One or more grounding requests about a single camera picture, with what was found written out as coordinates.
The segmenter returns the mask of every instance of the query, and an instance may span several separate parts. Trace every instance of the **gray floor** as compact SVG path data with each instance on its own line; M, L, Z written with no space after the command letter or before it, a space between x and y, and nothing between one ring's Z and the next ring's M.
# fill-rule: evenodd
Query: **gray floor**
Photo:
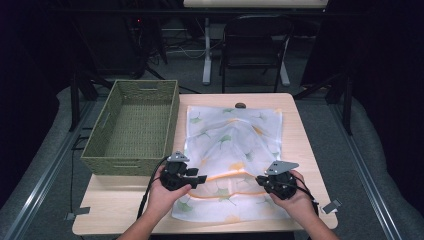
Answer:
M292 82L290 87L279 87L279 92L296 94L302 90L300 79L308 54L313 46L313 39L295 38L289 45L286 56L286 67ZM187 54L196 56L195 52ZM202 57L189 58L184 53L168 54L169 64L159 59L158 65L150 66L166 79L178 79L180 85L201 93L219 93L220 77L218 76L219 51L213 52L212 83L204 86L201 83L203 74ZM234 72L229 75L230 81L237 79L268 78L273 79L270 70L264 76L259 72ZM146 73L142 79L156 79ZM228 88L228 92L250 92L261 89L257 86ZM272 87L262 89L272 91ZM103 88L99 92L107 94ZM389 216L392 217L399 234L390 236L385 232L372 197L364 187L356 164L356 156L352 146L346 140L340 120L337 117L339 106L329 106L322 96L325 90L308 99L296 101L302 122L310 140L312 149L321 170L324 182L331 199L340 200L343 205L337 213L338 227L334 230L342 239L424 239L424 220L399 194L396 185L385 171L385 159L377 134L369 122L362 106L354 101L352 109L353 137L373 182L379 189ZM65 221L66 213L79 207L87 186L90 172L79 160L80 150L72 151L71 145L77 136L67 130L70 126L69 89L58 95L61 105L55 123L46 137L31 166L15 189L9 201L0 211L0 239L10 237L21 239L78 239L72 233L72 221ZM100 97L95 103L82 102L87 119L77 131L77 135L88 136L93 127L105 98ZM31 205L31 193L39 189L40 181L46 176L46 170L52 167L56 159L63 163L55 165L57 174L51 178L52 185L44 188L45 195ZM85 236L84 239L111 239L114 236ZM296 233L296 239L306 239L303 232Z

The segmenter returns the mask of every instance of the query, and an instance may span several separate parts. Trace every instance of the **wicker basket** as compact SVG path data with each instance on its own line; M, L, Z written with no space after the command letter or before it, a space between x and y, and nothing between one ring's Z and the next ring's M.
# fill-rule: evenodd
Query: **wicker basket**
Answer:
M172 153L178 82L115 82L81 159L97 175L150 176Z

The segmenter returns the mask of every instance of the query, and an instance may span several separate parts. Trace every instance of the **hand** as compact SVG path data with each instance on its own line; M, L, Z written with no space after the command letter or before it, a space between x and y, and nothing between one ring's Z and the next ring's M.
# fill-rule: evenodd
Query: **hand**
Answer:
M296 179L297 186L306 190L303 176L295 170L290 171ZM298 222L308 232L309 236L314 240L337 240L338 237L331 231L327 225L317 216L312 199L303 191L297 190L293 197L281 200L274 194L270 194L272 200L278 206L284 208L287 213Z
M191 189L191 185L187 184L184 187L169 191L160 182L160 173L164 166L158 168L155 173L152 186L149 193L149 201L147 208L140 218L137 219L120 237L119 240L137 239L148 240L151 232L156 224L171 210L174 202L187 194Z
M148 205L145 212L143 213L155 216L159 218L159 220L169 212L169 210L172 208L172 205L178 198L187 194L191 189L190 184L187 184L175 191L169 191L164 186L162 186L159 177L164 167L165 166L160 166L155 173L154 179L156 180L152 183L149 193Z
M304 182L303 176L299 172L291 170L290 173ZM297 186L306 190L305 185L301 181L296 180L296 183ZM311 198L300 190L297 190L293 197L286 200L281 200L272 193L270 194L270 197L275 204L284 208L297 222L300 222L303 218L316 217L315 210L311 204Z

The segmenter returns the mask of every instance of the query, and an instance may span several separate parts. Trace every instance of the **fabric sheet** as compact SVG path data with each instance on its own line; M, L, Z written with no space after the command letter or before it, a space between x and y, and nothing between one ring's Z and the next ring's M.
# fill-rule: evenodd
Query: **fabric sheet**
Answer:
M281 155L281 109L189 106L184 155L206 183L177 200L172 216L193 222L282 219L255 180Z

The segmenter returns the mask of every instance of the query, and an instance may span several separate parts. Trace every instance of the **small black object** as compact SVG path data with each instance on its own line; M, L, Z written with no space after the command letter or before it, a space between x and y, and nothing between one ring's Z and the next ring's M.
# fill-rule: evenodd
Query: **small black object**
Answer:
M329 214L331 213L333 210L336 210L338 207L340 207L342 205L342 203L336 199L334 201L332 201L331 203L327 204L325 207L322 208L322 210L326 213Z
M198 184L206 182L206 175L196 177L199 169L187 169L187 164L185 162L188 161L190 160L180 152L176 152L168 158L165 169L160 175L160 181L166 189L174 191L186 184L190 184L191 187L195 189Z
M289 170L298 167L299 164L283 161L274 161L265 171L265 176L258 176L256 182L263 186L267 193L274 193L281 200L293 197L298 189L296 178Z
M246 104L244 104L244 103L236 103L235 107L236 108L246 108Z
M267 193L274 193L281 200L289 199L296 193L296 179L290 172L268 177L258 176L256 182L263 186Z

